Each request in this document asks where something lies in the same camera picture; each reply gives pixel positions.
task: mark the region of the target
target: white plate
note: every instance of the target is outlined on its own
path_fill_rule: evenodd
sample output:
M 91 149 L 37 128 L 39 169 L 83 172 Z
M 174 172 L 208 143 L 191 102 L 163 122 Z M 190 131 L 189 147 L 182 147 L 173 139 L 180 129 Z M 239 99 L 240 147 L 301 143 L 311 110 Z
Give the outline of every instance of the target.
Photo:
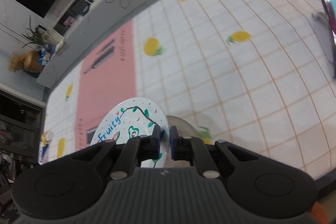
M 101 121 L 91 145 L 106 139 L 114 139 L 117 144 L 140 135 L 152 135 L 154 125 L 158 124 L 164 135 L 160 145 L 160 159 L 155 167 L 163 167 L 169 150 L 168 120 L 162 108 L 147 98 L 131 98 L 115 106 Z M 154 167 L 153 160 L 145 160 L 142 167 Z

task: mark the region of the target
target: decorated plate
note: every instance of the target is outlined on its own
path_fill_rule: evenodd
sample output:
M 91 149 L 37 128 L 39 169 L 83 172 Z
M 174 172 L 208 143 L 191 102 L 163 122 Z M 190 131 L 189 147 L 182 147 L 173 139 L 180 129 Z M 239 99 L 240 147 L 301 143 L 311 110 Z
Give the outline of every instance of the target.
M 152 135 L 154 125 L 164 133 L 161 139 L 158 160 L 143 161 L 142 167 L 163 167 L 169 150 L 168 120 L 162 108 L 146 98 L 131 98 L 114 107 L 101 121 L 91 145 L 107 139 L 117 144 L 126 143 L 130 138 Z

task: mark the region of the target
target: table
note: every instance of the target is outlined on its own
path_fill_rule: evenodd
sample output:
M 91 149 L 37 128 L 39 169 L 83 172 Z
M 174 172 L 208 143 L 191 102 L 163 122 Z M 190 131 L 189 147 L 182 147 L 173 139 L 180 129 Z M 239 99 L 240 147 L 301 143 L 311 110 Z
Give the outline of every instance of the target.
M 64 154 L 88 146 L 105 114 L 138 96 L 209 128 L 212 142 L 324 175 L 336 166 L 336 85 L 311 26 L 316 11 L 320 0 L 159 0 L 53 91 L 48 159 L 60 138 Z

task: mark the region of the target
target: screw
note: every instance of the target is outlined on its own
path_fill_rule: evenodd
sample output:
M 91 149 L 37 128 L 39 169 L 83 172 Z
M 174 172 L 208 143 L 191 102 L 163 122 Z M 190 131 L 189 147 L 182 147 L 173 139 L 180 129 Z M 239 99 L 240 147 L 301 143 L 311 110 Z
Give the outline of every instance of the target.
M 220 174 L 217 171 L 214 171 L 214 170 L 205 171 L 203 173 L 203 177 L 205 177 L 206 179 L 216 179 L 219 176 L 220 176 Z
M 111 173 L 111 178 L 115 180 L 127 178 L 127 174 L 124 171 L 115 171 Z
M 161 172 L 160 172 L 160 175 L 163 175 L 163 176 L 165 176 L 165 175 L 168 175 L 169 174 L 169 171 L 168 170 L 162 170 Z

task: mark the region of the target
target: white marble wall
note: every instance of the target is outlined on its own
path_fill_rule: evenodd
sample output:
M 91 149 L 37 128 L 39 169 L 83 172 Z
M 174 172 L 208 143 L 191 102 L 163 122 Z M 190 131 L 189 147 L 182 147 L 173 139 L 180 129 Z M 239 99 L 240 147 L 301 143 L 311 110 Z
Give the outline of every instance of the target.
M 22 48 L 26 41 L 20 34 L 25 33 L 31 16 L 32 26 L 46 26 L 44 19 L 15 0 L 0 0 L 0 83 L 19 92 L 41 100 L 43 87 L 35 79 L 21 73 L 9 73 L 6 59 L 12 52 L 28 52 L 30 47 Z

